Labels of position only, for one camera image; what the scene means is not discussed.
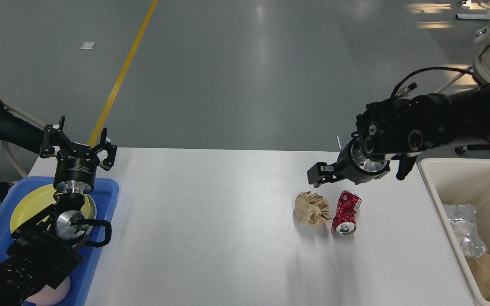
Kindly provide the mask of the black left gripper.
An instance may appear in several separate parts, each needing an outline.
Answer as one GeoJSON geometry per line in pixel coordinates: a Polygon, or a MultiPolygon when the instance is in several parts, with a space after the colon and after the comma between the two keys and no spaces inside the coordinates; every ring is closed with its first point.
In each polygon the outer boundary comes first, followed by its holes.
{"type": "Polygon", "coordinates": [[[78,154],[78,146],[64,134],[63,127],[65,116],[60,117],[56,125],[46,125],[43,129],[43,139],[40,147],[40,157],[57,158],[56,174],[53,187],[64,193],[88,194],[95,189],[97,167],[105,171],[111,170],[115,165],[117,146],[113,145],[107,137],[108,129],[101,130],[100,142],[94,147],[89,147],[86,158],[74,157],[78,154]],[[57,155],[55,147],[66,150],[69,155],[57,155]],[[105,152],[106,157],[100,159],[99,153],[105,152]]]}

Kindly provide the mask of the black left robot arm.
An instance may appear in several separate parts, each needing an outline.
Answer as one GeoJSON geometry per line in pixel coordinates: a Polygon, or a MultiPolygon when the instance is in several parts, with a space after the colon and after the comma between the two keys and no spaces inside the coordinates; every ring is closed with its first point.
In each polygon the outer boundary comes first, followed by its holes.
{"type": "Polygon", "coordinates": [[[0,306],[20,306],[45,286],[56,289],[84,260],[83,246],[101,248],[111,241],[111,223],[81,212],[94,190],[97,168],[110,170],[117,146],[107,128],[95,147],[71,142],[63,132],[65,117],[43,130],[41,158],[56,157],[55,203],[12,230],[8,259],[0,263],[0,306]]]}

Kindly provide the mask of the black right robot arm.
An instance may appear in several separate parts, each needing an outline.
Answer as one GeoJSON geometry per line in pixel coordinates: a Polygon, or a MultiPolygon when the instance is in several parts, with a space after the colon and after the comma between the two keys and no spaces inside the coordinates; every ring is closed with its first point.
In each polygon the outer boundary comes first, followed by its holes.
{"type": "Polygon", "coordinates": [[[490,82],[451,95],[431,93],[411,99],[399,89],[396,85],[387,99],[365,106],[337,160],[317,162],[307,171],[310,185],[317,188],[345,179],[370,182],[389,173],[391,161],[398,161],[396,178],[402,181],[424,151],[469,136],[490,143],[490,82]]]}

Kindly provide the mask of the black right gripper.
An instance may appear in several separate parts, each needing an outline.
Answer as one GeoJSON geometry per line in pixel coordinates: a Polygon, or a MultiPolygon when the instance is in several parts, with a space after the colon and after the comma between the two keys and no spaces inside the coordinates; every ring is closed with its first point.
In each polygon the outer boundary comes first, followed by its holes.
{"type": "Polygon", "coordinates": [[[352,139],[342,151],[335,163],[317,162],[307,170],[308,184],[319,187],[326,183],[350,180],[354,184],[363,184],[380,179],[390,171],[388,161],[370,159],[362,151],[357,139],[352,139]]]}

